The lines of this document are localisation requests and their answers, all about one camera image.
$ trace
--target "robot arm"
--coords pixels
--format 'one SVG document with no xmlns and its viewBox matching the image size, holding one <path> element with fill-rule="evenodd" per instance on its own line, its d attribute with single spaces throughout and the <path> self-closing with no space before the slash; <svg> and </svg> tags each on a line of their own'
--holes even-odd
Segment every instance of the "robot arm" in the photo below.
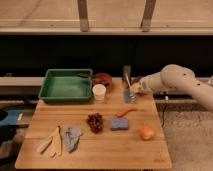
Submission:
<svg viewBox="0 0 213 171">
<path fill-rule="evenodd" d="M 196 79 L 188 68 L 167 65 L 161 72 L 140 79 L 142 93 L 177 90 L 186 93 L 213 112 L 213 88 Z"/>
</svg>

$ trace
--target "green tray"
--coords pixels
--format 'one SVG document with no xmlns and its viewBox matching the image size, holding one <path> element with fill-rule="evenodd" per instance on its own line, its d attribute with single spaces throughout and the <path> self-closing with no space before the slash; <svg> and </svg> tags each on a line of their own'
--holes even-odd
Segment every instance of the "green tray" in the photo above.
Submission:
<svg viewBox="0 0 213 171">
<path fill-rule="evenodd" d="M 92 75 L 91 69 L 49 69 L 39 92 L 45 102 L 86 102 L 92 96 L 92 81 L 77 76 Z"/>
</svg>

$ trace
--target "black wall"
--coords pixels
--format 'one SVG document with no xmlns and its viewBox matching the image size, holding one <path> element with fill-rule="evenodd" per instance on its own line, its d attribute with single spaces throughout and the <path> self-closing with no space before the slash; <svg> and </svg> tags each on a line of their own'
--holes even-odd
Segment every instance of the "black wall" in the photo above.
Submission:
<svg viewBox="0 0 213 171">
<path fill-rule="evenodd" d="M 175 63 L 197 76 L 213 75 L 211 36 L 0 36 L 0 76 L 44 76 L 49 68 L 92 68 L 133 76 Z"/>
</svg>

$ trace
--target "wooden table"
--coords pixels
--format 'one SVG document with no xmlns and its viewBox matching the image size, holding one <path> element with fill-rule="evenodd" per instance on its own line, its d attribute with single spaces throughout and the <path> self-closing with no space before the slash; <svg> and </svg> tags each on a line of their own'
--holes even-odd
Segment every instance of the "wooden table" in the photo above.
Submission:
<svg viewBox="0 0 213 171">
<path fill-rule="evenodd" d="M 107 90 L 106 101 L 96 104 L 46 104 L 39 101 L 28 132 L 20 149 L 15 167 L 17 169 L 163 169 L 171 168 L 171 160 L 158 112 L 152 95 L 137 96 L 133 104 L 138 110 L 128 113 L 129 130 L 111 131 L 109 119 L 132 104 L 123 101 L 121 80 L 114 80 Z M 100 134 L 90 131 L 86 118 L 93 113 L 104 117 L 104 130 Z M 155 131 L 150 141 L 141 140 L 139 129 L 149 124 Z M 40 155 L 36 148 L 42 139 L 60 125 L 81 127 L 78 148 L 61 156 L 50 158 Z"/>
</svg>

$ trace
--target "paper cup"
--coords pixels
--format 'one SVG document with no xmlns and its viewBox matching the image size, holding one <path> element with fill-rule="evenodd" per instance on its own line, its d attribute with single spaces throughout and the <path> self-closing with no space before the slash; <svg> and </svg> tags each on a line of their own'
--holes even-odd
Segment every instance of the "paper cup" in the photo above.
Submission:
<svg viewBox="0 0 213 171">
<path fill-rule="evenodd" d="M 104 101 L 104 97 L 106 94 L 106 87 L 103 84 L 94 85 L 92 88 L 92 92 L 96 101 L 98 102 Z"/>
</svg>

